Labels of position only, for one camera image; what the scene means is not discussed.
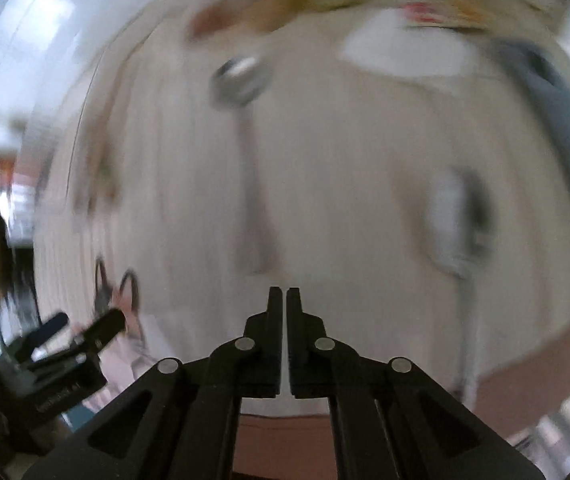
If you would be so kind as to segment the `large steel spoon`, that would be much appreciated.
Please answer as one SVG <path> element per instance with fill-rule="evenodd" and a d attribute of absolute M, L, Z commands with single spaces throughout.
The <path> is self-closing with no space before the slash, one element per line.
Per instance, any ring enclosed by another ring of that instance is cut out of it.
<path fill-rule="evenodd" d="M 467 408 L 476 403 L 480 309 L 476 278 L 494 236 L 486 185 L 470 167 L 450 166 L 430 182 L 425 210 L 430 260 L 456 280 L 460 346 L 453 394 Z"/>

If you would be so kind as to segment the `crosswise steel spoon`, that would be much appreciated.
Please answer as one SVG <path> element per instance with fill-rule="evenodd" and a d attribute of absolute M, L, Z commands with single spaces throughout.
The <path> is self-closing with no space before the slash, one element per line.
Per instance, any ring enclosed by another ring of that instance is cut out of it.
<path fill-rule="evenodd" d="M 230 110 L 243 186 L 243 214 L 238 235 L 239 264 L 249 273 L 269 273 L 276 267 L 276 240 L 260 179 L 258 133 L 253 103 L 268 88 L 271 70 L 259 56 L 235 56 L 211 76 L 212 105 Z"/>

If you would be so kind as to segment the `white paper sheet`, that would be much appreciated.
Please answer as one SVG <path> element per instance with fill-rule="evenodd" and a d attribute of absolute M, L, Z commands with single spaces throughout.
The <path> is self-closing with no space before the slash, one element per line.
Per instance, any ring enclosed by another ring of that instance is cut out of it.
<path fill-rule="evenodd" d="M 457 32 L 412 28 L 399 11 L 386 9 L 372 14 L 353 30 L 338 56 L 361 70 L 414 80 L 471 73 L 479 52 Z"/>

